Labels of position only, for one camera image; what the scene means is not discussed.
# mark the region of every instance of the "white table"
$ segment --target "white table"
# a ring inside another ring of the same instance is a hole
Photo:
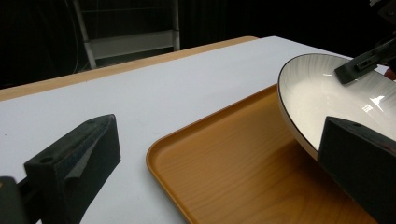
[[[23,163],[36,153],[87,119],[115,114],[121,162],[82,223],[184,223],[147,168],[150,146],[276,84],[282,66],[306,53],[330,52],[271,36],[5,100],[0,175],[21,181]]]

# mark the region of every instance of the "wooden tray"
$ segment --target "wooden tray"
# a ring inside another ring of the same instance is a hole
[[[294,140],[276,85],[160,139],[147,164],[190,223],[375,223]]]

